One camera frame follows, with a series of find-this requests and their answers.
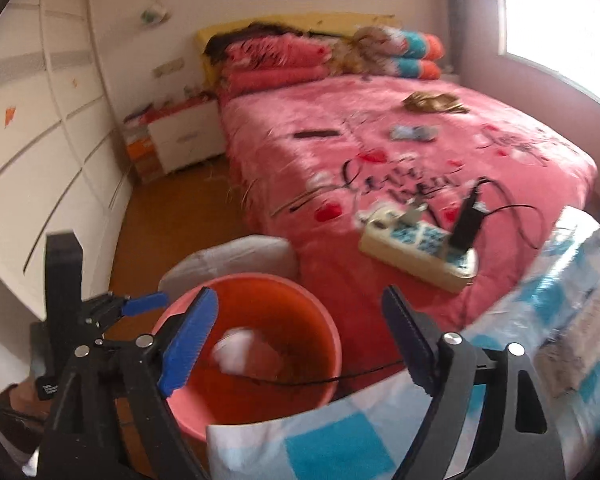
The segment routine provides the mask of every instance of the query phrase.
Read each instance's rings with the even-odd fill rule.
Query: white drawer
[[[149,124],[165,173],[224,153],[224,134],[216,102],[187,108]]]
[[[218,104],[215,101],[186,108],[176,114],[149,124],[149,133],[154,144],[190,134],[193,130],[206,131],[209,135],[222,136]]]
[[[165,173],[224,153],[224,137],[208,132],[190,130],[189,133],[156,144],[155,149]]]

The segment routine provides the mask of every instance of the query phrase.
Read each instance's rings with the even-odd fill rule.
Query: pink pillow
[[[259,92],[281,88],[296,83],[316,81],[329,75],[325,66],[310,68],[277,68],[273,70],[227,70],[222,72],[220,82],[221,99],[231,99],[248,92]]]
[[[224,52],[224,65],[232,70],[307,68],[331,59],[331,47],[325,42],[293,34],[237,41]]]

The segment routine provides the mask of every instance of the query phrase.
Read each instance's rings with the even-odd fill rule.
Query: bed sheet
[[[452,92],[467,114],[413,114],[401,101],[413,91]],[[538,245],[562,209],[582,208],[596,176],[589,155],[519,110],[450,82],[340,76],[236,98],[222,108],[227,154],[252,228],[288,238],[302,284],[330,311],[340,331],[343,371],[390,362],[398,352],[380,311],[382,290],[397,285],[442,330],[459,331],[509,292],[536,256],[523,244],[510,211],[486,219],[476,240],[478,276],[460,294],[421,282],[358,251],[366,212],[403,205],[420,186],[443,228],[450,229],[472,183],[503,183],[526,234]],[[439,127],[433,142],[391,140],[396,124]],[[339,136],[294,137],[306,130]],[[488,208],[504,205],[482,186]],[[357,390],[390,374],[349,381]]]

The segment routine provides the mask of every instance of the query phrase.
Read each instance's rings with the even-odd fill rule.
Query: black cable
[[[20,420],[26,420],[27,422],[34,422],[35,424],[45,425],[45,421],[42,418],[38,418],[33,415],[27,415],[27,413],[17,412],[11,408],[5,408],[0,406],[0,413],[13,418],[19,418]]]
[[[498,211],[502,211],[503,209],[510,209],[512,207],[526,207],[528,209],[534,209],[536,211],[540,211],[536,206],[530,205],[530,204],[508,204],[508,205],[504,205],[504,206],[501,206],[501,207],[497,207],[493,211],[489,211],[487,213],[487,216],[492,215],[494,213],[497,213]]]
[[[498,182],[497,180],[493,180],[487,177],[480,177],[480,179],[478,179],[478,182],[475,184],[475,187],[480,187],[482,184],[493,184],[495,186],[495,188],[500,192],[500,194],[502,195],[504,201],[506,202],[506,205],[503,207],[499,207],[497,209],[494,209],[494,211],[491,211],[491,213],[489,213],[489,215],[494,214],[497,211],[501,211],[503,209],[511,209],[511,213],[513,215],[513,219],[514,222],[516,224],[516,229],[518,231],[518,234],[520,235],[520,237],[523,239],[523,241],[525,242],[525,244],[527,244],[529,247],[531,247],[533,250],[539,250],[542,247],[542,242],[544,241],[544,232],[546,231],[546,220],[544,219],[544,215],[542,214],[542,212],[535,206],[529,205],[529,204],[516,204],[514,203],[514,199],[513,196],[511,194],[511,192],[509,191],[509,189],[507,189],[506,186],[504,186],[504,184],[502,184],[501,182]],[[538,244],[533,243],[529,237],[526,235],[523,227],[522,227],[522,220],[520,218],[519,213],[516,211],[516,208],[520,208],[520,207],[525,207],[525,208],[529,208],[529,209],[533,209],[538,213],[538,217],[540,219],[540,241]]]
[[[379,372],[381,370],[384,370],[385,368],[389,368],[391,366],[397,366],[397,365],[401,365],[401,364],[404,364],[404,361],[402,359],[399,359],[397,361],[394,361],[393,363],[387,363],[385,365],[378,366],[376,368],[371,368],[370,370],[365,370],[363,372],[357,372],[355,374],[340,375],[338,377],[332,377],[330,379],[322,379],[322,380],[318,380],[318,381],[307,381],[305,383],[282,383],[279,381],[269,381],[267,379],[257,379],[255,377],[249,377],[246,375],[233,375],[232,374],[232,377],[237,377],[239,379],[248,379],[250,381],[254,381],[255,383],[271,384],[272,386],[317,386],[319,384],[335,383],[337,381],[343,381],[346,379],[353,379],[356,377],[361,377],[363,375],[373,374],[373,373]]]

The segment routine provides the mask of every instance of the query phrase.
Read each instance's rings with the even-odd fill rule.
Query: power cord
[[[364,375],[369,375],[369,374],[374,374],[376,372],[379,372],[381,370],[385,370],[386,368],[390,368],[392,366],[397,366],[397,365],[403,365],[404,361],[402,359],[399,359],[397,361],[394,361],[392,363],[387,363],[385,365],[382,366],[378,366],[376,368],[371,368],[369,370],[364,370],[363,372],[357,372],[354,374],[344,374],[344,375],[340,375],[338,377],[332,377],[330,379],[323,379],[323,380],[318,380],[318,381],[307,381],[307,382],[303,382],[303,383],[283,383],[280,381],[270,381],[267,379],[257,379],[255,377],[249,377],[249,376],[245,376],[245,375],[233,375],[232,377],[236,377],[239,379],[247,379],[250,381],[255,382],[256,384],[271,384],[272,386],[317,386],[319,384],[328,384],[328,383],[335,383],[338,381],[344,381],[347,379],[354,379],[356,377],[361,377]]]
[[[542,211],[540,211],[536,206],[533,206],[531,204],[516,204],[514,202],[513,195],[509,191],[509,189],[507,189],[507,187],[504,186],[503,183],[501,183],[497,180],[493,180],[491,178],[482,176],[478,179],[478,182],[475,184],[474,189],[478,189],[482,184],[493,185],[498,190],[498,192],[504,199],[504,202],[506,203],[506,205],[496,208],[493,211],[491,211],[490,213],[488,213],[487,216],[493,215],[493,214],[503,211],[505,209],[511,209],[511,213],[513,215],[513,219],[516,224],[516,229],[518,231],[518,234],[522,238],[522,240],[525,242],[525,244],[527,244],[533,250],[536,250],[536,251],[539,250],[542,247],[542,242],[544,241],[544,233],[546,232],[546,220],[544,219],[544,215],[542,214]],[[533,243],[529,239],[527,234],[525,233],[525,231],[522,227],[522,220],[520,218],[519,213],[516,210],[517,208],[533,209],[538,213],[538,218],[540,219],[541,227],[540,227],[540,241],[537,244]]]

